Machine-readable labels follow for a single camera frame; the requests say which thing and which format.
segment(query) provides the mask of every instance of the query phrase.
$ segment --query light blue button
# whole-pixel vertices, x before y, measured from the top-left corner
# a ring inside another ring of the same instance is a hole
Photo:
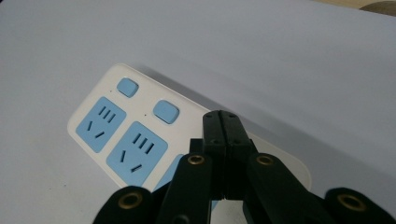
[[[178,117],[178,108],[171,103],[161,100],[154,107],[154,115],[168,124],[175,122]]]
[[[134,96],[137,89],[139,89],[139,86],[127,77],[123,78],[117,85],[117,90],[129,98]]]

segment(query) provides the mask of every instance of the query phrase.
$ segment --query brass insert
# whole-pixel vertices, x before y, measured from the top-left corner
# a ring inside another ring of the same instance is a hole
[[[193,155],[188,158],[188,162],[192,165],[199,165],[204,163],[205,158],[199,155]]]
[[[136,208],[143,201],[142,194],[138,191],[133,191],[127,194],[124,194],[119,199],[119,207],[122,209],[132,209]]]
[[[353,195],[340,194],[337,196],[337,199],[340,204],[350,210],[356,212],[364,212],[367,209],[366,204]]]
[[[274,164],[274,160],[268,156],[259,156],[256,161],[261,165],[272,165]]]

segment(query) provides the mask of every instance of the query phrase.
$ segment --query electrical outlet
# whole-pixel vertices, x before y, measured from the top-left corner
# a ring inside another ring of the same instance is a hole
[[[106,159],[107,165],[128,185],[142,186],[168,144],[135,121]]]
[[[76,133],[98,153],[113,133],[120,127],[126,113],[118,106],[102,97],[76,128]]]

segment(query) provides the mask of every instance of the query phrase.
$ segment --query socket hole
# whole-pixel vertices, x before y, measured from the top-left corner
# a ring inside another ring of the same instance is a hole
[[[146,144],[147,141],[148,139],[145,138],[145,140],[143,140],[143,142],[140,144],[139,148],[142,149],[142,147]]]
[[[105,132],[101,132],[101,133],[97,134],[97,135],[95,136],[95,138],[98,138],[98,137],[102,136],[103,134],[105,134]]]
[[[115,117],[116,117],[116,114],[113,114],[113,115],[110,117],[110,119],[107,121],[107,123],[110,123],[111,120],[113,120]]]
[[[152,148],[154,147],[154,144],[151,143],[148,147],[148,149],[146,150],[146,154],[149,154],[149,152],[152,150]]]
[[[121,161],[120,161],[120,162],[123,162],[123,160],[125,159],[125,153],[126,153],[126,151],[123,150],[123,151],[122,151]]]
[[[99,115],[102,115],[103,111],[105,111],[106,107],[103,106],[103,108],[101,109],[101,111],[99,112]]]
[[[90,124],[88,124],[88,130],[87,131],[91,130],[91,126],[92,126],[92,121],[90,121]]]
[[[140,138],[140,136],[141,136],[142,134],[141,133],[139,133],[137,136],[136,136],[136,138],[134,139],[134,141],[132,142],[132,143],[136,143],[137,142],[137,140]]]
[[[111,112],[111,110],[107,110],[107,113],[105,114],[105,116],[103,117],[103,119],[107,118],[108,114]]]
[[[142,164],[137,165],[136,167],[131,169],[131,173],[137,171],[138,169],[142,168]]]
[[[138,191],[127,193],[120,197],[119,207],[122,209],[132,209],[136,208],[143,201],[142,194]]]

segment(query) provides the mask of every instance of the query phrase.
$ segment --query white power strip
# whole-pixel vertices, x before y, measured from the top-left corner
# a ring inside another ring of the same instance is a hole
[[[207,112],[133,68],[116,64],[73,114],[67,130],[120,187],[154,190],[172,178],[178,159],[189,152],[190,139],[202,138]],[[280,158],[310,189],[309,172],[299,160],[247,134],[260,152]],[[220,203],[212,223],[243,223],[241,216],[239,205]]]

